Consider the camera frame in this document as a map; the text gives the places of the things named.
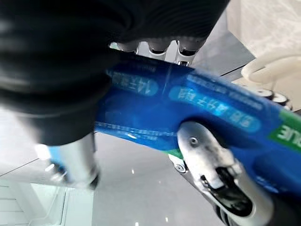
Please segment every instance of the gray floor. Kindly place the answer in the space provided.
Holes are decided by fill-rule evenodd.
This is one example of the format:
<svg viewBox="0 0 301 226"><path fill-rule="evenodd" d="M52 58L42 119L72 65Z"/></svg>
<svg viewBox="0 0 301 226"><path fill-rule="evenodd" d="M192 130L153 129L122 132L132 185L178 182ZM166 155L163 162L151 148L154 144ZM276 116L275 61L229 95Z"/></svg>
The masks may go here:
<svg viewBox="0 0 301 226"><path fill-rule="evenodd" d="M141 51L148 53L146 43L141 44ZM168 61L174 60L175 51L172 43ZM193 67L232 81L253 58L228 32L223 15ZM3 109L0 124L0 179L49 184L45 164L37 159L24 129ZM103 177L95 193L93 226L221 225L163 153L107 135L97 135L96 141Z"/></svg>

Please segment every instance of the screw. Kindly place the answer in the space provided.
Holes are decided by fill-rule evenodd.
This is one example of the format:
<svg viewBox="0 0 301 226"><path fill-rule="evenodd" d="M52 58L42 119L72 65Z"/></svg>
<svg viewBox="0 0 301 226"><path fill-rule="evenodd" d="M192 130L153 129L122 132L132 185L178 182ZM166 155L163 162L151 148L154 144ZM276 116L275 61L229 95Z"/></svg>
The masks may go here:
<svg viewBox="0 0 301 226"><path fill-rule="evenodd" d="M192 146L198 145L198 139L196 139L195 137L191 137L191 138L190 138L190 144L191 144Z"/></svg>
<svg viewBox="0 0 301 226"><path fill-rule="evenodd" d="M180 173L185 173L186 172L186 169L184 166L180 165L180 164L176 164L175 166L175 169L180 172Z"/></svg>

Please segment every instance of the metal clamp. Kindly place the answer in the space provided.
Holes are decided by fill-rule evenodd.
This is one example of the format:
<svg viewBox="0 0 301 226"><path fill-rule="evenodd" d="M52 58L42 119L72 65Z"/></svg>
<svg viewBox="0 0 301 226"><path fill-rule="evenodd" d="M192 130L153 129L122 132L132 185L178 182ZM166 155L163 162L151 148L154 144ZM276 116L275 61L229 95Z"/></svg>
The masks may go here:
<svg viewBox="0 0 301 226"><path fill-rule="evenodd" d="M178 144L196 187L238 225L267 225L274 212L271 197L205 126L188 121L178 131Z"/></svg>

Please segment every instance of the blue packaging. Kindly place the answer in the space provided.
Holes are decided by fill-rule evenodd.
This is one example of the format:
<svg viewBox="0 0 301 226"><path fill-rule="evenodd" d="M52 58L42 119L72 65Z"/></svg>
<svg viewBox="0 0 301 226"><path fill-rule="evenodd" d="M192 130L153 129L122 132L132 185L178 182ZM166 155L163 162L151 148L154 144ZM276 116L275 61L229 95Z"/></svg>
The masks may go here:
<svg viewBox="0 0 301 226"><path fill-rule="evenodd" d="M301 119L218 77L136 55L106 73L96 131L182 158L182 121L205 124L227 143L250 177L275 193L301 197Z"/></svg>

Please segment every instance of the green label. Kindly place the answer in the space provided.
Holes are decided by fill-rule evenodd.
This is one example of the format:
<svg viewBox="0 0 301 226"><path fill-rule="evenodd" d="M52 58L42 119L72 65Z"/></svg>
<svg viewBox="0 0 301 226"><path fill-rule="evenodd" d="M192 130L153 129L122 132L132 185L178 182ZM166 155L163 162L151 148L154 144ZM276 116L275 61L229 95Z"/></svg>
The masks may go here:
<svg viewBox="0 0 301 226"><path fill-rule="evenodd" d="M282 110L283 124L270 134L270 138L301 153L301 118L292 112Z"/></svg>
<svg viewBox="0 0 301 226"><path fill-rule="evenodd" d="M178 157L179 159L184 159L181 151L179 149L173 149L173 150L168 150L164 151L167 154L174 155L175 157Z"/></svg>

